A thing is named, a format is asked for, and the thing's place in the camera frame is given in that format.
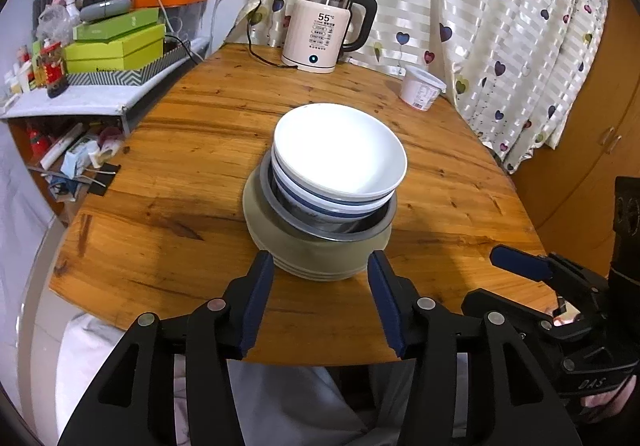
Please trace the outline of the person right hand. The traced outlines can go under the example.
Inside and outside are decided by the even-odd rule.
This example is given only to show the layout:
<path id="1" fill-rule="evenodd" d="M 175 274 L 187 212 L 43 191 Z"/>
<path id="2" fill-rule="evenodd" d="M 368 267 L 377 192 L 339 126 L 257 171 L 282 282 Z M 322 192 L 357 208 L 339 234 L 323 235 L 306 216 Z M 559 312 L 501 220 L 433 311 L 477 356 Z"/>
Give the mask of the person right hand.
<path id="1" fill-rule="evenodd" d="M 619 414 L 626 406 L 631 394 L 636 387 L 637 377 L 632 376 L 625 386 L 616 388 L 615 391 L 582 397 L 582 408 L 599 411 L 599 418 L 606 418 Z"/>

